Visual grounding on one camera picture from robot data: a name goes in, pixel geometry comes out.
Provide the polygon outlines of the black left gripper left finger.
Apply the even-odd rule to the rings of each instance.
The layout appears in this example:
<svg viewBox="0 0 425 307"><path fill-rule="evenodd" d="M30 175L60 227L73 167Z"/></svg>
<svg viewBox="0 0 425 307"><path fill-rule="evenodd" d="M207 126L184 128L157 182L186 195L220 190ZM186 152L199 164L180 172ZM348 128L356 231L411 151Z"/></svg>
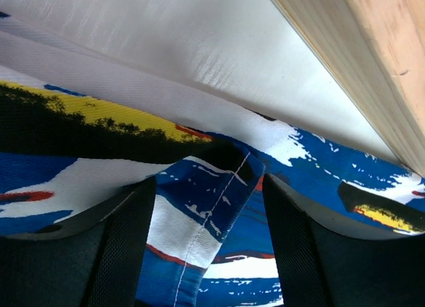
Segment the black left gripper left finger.
<svg viewBox="0 0 425 307"><path fill-rule="evenodd" d="M133 306L155 201L150 177L35 233L1 238L2 306Z"/></svg>

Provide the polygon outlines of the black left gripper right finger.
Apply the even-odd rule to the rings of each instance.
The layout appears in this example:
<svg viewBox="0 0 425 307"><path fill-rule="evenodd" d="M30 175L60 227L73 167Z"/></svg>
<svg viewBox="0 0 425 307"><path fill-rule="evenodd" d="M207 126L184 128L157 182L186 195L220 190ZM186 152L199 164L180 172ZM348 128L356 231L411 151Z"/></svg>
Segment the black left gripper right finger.
<svg viewBox="0 0 425 307"><path fill-rule="evenodd" d="M350 219L273 175L262 193L285 306L423 306L424 234Z"/></svg>

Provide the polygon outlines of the blue patterned trousers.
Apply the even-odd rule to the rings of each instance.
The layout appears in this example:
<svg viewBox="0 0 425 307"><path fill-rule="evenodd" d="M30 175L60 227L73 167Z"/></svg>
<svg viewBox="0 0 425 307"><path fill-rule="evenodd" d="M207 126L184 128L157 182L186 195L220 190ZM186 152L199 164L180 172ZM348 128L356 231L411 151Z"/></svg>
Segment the blue patterned trousers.
<svg viewBox="0 0 425 307"><path fill-rule="evenodd" d="M1 238L154 177L133 306L285 306L265 175L350 219L424 234L414 172L1 15Z"/></svg>

